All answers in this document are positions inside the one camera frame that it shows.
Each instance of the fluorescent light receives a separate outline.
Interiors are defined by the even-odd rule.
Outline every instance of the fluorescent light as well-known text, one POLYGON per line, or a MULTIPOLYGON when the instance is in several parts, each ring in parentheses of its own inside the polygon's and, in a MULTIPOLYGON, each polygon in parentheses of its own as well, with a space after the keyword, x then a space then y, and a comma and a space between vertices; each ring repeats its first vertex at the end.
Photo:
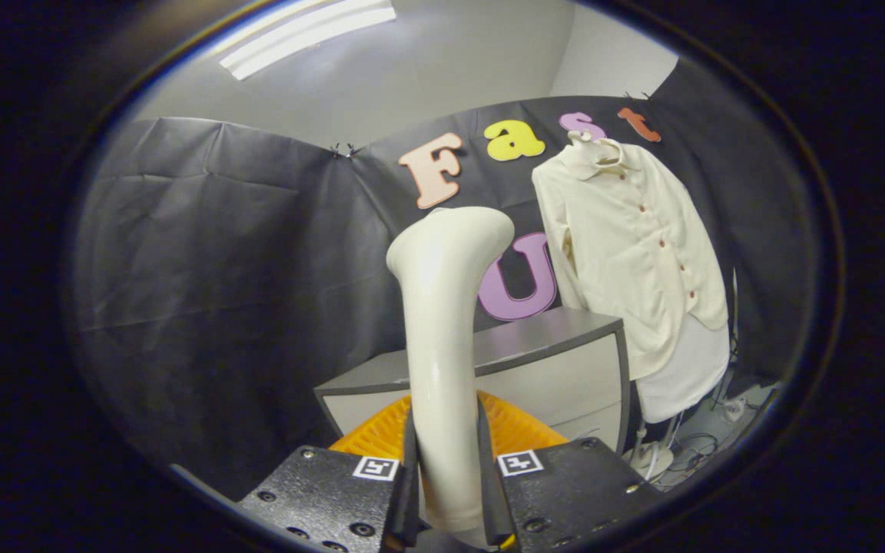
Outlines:
POLYGON ((270 46, 276 45, 278 42, 284 41, 284 39, 298 34, 298 32, 305 31, 305 29, 310 27, 316 27, 316 25, 322 25, 324 22, 328 22, 334 18, 340 18, 342 15, 359 11, 375 4, 386 4, 386 1, 344 0, 343 2, 337 2, 331 6, 316 10, 315 12, 302 15, 302 17, 295 18, 295 20, 286 22, 286 24, 275 28, 273 31, 269 31, 266 34, 259 36, 259 38, 249 42, 248 45, 238 48, 235 52, 225 56, 224 59, 221 59, 220 65, 230 69, 250 57, 255 56, 257 53, 270 48, 270 46))
POLYGON ((239 27, 236 31, 231 32, 226 38, 215 43, 210 51, 214 54, 221 53, 231 46, 236 45, 238 42, 243 41, 245 38, 255 35, 256 32, 268 27, 268 25, 274 24, 274 22, 281 21, 284 18, 289 17, 289 15, 301 12, 307 8, 312 8, 313 6, 316 6, 316 4, 323 4, 326 1, 329 0, 302 0, 301 2, 293 2, 291 5, 285 4, 270 10, 249 22, 249 24, 243 25, 243 27, 239 27))
POLYGON ((277 62, 278 60, 291 56, 292 54, 309 48, 312 45, 318 45, 320 42, 329 41, 334 36, 346 35, 347 32, 357 31, 357 29, 378 25, 380 22, 389 22, 396 18, 393 8, 380 8, 359 14, 348 15, 333 22, 327 22, 320 27, 311 28, 309 31, 302 32, 298 36, 289 39, 277 45, 276 47, 261 52, 260 55, 253 57, 247 62, 233 68, 231 74, 239 81, 245 80, 253 74, 263 70, 265 67, 277 62))

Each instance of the white cloth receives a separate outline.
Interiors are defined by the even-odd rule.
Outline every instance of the white cloth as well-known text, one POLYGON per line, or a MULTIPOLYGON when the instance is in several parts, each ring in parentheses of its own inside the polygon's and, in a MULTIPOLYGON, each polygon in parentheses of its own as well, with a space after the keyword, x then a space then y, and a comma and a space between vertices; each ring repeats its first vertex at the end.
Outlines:
POLYGON ((643 147, 584 141, 532 181, 562 305, 624 319, 630 379, 664 367, 682 319, 726 326, 726 288, 688 190, 643 147))
POLYGON ((637 380, 644 422, 656 423, 694 406, 712 391, 730 364, 728 325, 712 330, 685 315, 675 351, 664 367, 637 380))

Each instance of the gray cabinet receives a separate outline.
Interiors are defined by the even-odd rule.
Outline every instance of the gray cabinet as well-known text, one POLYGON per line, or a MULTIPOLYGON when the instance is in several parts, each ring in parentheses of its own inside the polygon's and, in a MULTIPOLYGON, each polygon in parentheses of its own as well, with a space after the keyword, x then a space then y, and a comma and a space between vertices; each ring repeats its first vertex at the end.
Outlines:
MULTIPOLYGON (((596 436, 615 451, 626 435, 628 360, 621 319, 565 307, 473 337, 477 388, 511 402, 569 440, 596 436)), ((347 434, 408 395, 405 350, 384 353, 315 388, 347 434)))

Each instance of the black metal plate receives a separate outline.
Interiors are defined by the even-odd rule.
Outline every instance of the black metal plate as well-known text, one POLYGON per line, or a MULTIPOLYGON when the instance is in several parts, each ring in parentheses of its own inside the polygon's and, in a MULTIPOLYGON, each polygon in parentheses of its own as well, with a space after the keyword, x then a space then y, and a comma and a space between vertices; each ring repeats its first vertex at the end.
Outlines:
POLYGON ((543 469, 502 477, 521 553, 565 550, 592 536, 604 538, 661 497, 597 438, 534 454, 543 469))
POLYGON ((308 536, 301 539, 333 551, 341 549, 330 542, 350 553, 377 553, 394 488, 406 469, 397 466, 391 481, 357 477, 354 470, 361 459, 329 449, 298 448, 238 505, 278 528, 298 529, 308 536))

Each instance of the button-up shirt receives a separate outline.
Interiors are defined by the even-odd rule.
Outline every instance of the button-up shirt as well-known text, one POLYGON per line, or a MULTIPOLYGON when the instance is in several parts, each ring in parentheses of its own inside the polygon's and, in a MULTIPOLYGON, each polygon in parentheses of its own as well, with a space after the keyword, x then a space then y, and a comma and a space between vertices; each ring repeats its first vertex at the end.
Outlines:
POLYGON ((622 317, 630 378, 658 371, 691 314, 727 323, 719 262, 688 190, 643 147, 583 140, 532 180, 562 305, 622 317))

